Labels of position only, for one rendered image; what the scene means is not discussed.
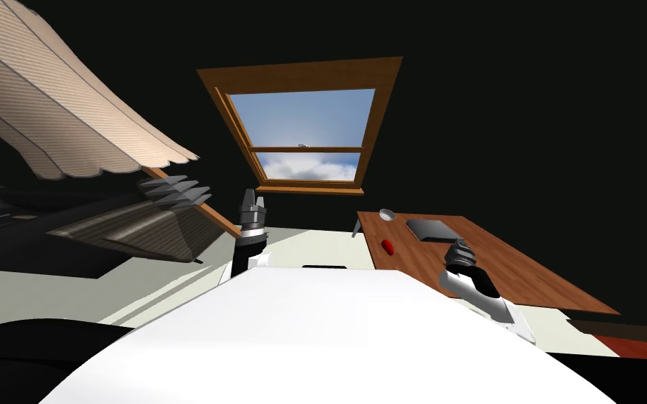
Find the orange wooden bar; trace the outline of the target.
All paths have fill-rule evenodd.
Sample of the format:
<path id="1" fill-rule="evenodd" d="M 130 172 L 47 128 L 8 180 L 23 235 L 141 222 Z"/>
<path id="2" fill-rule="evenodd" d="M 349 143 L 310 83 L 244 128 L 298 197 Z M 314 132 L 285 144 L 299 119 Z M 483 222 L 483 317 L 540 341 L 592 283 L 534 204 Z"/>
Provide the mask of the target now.
<path id="1" fill-rule="evenodd" d="M 160 168 L 149 168 L 142 166 L 141 170 L 154 179 L 165 179 L 168 177 L 168 175 Z M 233 236 L 234 238 L 241 237 L 240 228 L 232 224 L 228 219 L 226 219 L 223 215 L 218 213 L 206 203 L 202 202 L 196 207 L 196 209 L 201 214 L 206 216 L 206 218 L 208 218 L 212 223 L 216 224 L 219 228 L 226 231 L 229 235 Z"/>

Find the wooden framed window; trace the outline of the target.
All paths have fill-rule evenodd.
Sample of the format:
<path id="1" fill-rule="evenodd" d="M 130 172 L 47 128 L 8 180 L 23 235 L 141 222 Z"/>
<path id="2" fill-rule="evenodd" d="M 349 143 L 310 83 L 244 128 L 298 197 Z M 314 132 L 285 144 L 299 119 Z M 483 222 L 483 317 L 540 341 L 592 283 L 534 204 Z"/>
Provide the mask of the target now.
<path id="1" fill-rule="evenodd" d="M 360 196 L 400 57 L 199 69 L 268 193 Z"/>

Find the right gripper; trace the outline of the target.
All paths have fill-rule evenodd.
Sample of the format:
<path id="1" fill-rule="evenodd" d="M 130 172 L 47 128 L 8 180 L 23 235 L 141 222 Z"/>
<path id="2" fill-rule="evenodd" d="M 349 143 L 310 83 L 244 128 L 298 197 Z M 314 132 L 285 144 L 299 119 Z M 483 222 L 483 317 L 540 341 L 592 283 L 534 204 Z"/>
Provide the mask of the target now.
<path id="1" fill-rule="evenodd" d="M 456 239 L 444 256 L 446 266 L 460 265 L 464 267 L 476 266 L 474 251 L 464 239 Z"/>

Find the brown wooden table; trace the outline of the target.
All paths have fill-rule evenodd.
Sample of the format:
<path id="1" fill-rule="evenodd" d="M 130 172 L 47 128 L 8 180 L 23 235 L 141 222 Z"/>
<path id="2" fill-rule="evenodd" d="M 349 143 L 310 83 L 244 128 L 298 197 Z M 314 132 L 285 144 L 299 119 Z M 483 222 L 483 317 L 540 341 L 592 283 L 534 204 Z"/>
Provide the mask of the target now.
<path id="1" fill-rule="evenodd" d="M 452 297 L 453 293 L 439 284 L 448 244 L 421 242 L 406 226 L 406 221 L 410 219 L 440 220 L 466 240 L 475 253 L 478 265 L 491 277 L 500 294 L 513 304 L 600 314 L 617 313 L 464 216 L 398 213 L 395 220 L 387 222 L 380 218 L 378 212 L 359 211 L 357 215 L 377 270 L 402 271 L 427 287 Z M 382 249 L 380 243 L 384 239 L 392 243 L 393 256 Z"/>

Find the dark grey ridged slab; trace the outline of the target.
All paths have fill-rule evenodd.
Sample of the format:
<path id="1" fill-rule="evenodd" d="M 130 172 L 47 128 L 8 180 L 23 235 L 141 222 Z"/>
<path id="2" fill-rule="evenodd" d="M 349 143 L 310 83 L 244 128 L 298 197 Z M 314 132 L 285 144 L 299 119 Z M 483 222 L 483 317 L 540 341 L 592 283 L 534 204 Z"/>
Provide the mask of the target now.
<path id="1" fill-rule="evenodd" d="M 138 183 L 146 201 L 50 231 L 51 236 L 106 248 L 132 257 L 195 262 L 224 234 L 197 210 L 208 188 L 185 175 Z"/>

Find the beige striped curtain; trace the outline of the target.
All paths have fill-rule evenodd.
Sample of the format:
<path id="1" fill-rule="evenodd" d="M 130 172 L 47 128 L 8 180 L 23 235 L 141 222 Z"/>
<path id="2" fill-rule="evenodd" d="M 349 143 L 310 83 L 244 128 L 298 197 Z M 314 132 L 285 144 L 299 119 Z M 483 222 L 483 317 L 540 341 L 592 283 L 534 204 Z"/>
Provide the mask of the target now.
<path id="1" fill-rule="evenodd" d="M 122 102 L 18 0 L 0 0 L 0 138 L 47 180 L 196 160 Z"/>

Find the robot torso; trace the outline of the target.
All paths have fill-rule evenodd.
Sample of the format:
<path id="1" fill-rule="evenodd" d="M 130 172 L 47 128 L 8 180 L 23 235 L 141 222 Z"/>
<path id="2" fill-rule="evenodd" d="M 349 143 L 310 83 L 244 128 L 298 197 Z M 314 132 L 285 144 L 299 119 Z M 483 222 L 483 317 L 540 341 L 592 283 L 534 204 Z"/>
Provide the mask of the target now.
<path id="1" fill-rule="evenodd" d="M 257 267 L 134 329 L 41 404 L 615 404 L 400 271 Z"/>

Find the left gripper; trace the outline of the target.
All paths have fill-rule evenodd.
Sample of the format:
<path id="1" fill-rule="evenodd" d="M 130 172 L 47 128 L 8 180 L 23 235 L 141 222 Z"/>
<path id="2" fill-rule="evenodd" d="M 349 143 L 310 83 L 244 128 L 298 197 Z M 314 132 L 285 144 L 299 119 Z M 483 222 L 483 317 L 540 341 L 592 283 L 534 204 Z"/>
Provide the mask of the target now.
<path id="1" fill-rule="evenodd" d="M 265 227 L 267 209 L 263 196 L 258 196 L 255 203 L 255 190 L 247 189 L 239 209 L 242 230 L 261 229 Z"/>

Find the dark grey flat laptop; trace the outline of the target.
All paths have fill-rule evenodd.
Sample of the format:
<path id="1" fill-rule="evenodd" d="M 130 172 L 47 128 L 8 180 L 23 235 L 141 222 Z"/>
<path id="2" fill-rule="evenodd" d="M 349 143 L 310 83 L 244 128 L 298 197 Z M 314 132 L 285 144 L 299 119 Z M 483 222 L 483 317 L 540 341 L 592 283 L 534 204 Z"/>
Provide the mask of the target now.
<path id="1" fill-rule="evenodd" d="M 408 220 L 406 226 L 421 242 L 455 243 L 464 240 L 440 220 Z"/>

